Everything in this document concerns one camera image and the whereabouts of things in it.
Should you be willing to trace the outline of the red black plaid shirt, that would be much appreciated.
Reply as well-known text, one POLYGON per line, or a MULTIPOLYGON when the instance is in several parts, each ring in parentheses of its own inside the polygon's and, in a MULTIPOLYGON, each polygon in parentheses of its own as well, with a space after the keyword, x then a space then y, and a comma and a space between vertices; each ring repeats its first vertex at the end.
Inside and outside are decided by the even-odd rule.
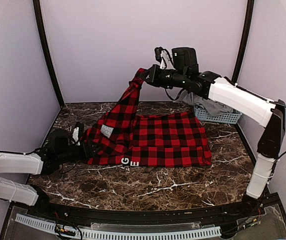
POLYGON ((138 115, 143 79, 133 78, 117 104, 82 136, 100 144, 89 165, 198 167, 212 163, 205 128, 192 110, 138 115))

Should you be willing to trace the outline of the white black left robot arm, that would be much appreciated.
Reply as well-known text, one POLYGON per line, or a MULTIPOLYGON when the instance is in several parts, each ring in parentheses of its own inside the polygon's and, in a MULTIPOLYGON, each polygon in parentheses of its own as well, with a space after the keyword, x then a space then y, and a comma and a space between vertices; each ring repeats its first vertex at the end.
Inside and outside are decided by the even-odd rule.
MULTIPOLYGON (((69 134, 56 129, 48 135, 47 144, 31 152, 0 150, 0 174, 50 175, 64 163, 87 160, 98 152, 98 144, 83 140, 79 127, 69 134)), ((0 199, 33 206, 43 218, 53 214, 53 206, 42 199, 36 186, 20 184, 0 177, 0 199)))

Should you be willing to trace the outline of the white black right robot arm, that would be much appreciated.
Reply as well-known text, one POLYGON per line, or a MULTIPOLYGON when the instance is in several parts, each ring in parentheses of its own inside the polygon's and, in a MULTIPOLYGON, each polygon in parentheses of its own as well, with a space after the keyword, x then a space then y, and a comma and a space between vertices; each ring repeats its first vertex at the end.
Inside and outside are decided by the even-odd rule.
POLYGON ((262 97, 211 71, 200 72, 196 50, 177 47, 169 53, 162 47, 154 50, 159 64, 139 73, 147 84, 164 89, 182 88, 206 100, 227 105, 252 118, 264 127, 258 142, 258 157, 246 198, 238 205, 238 213, 248 217, 257 209, 258 199, 272 178, 286 132, 286 105, 282 100, 262 97))

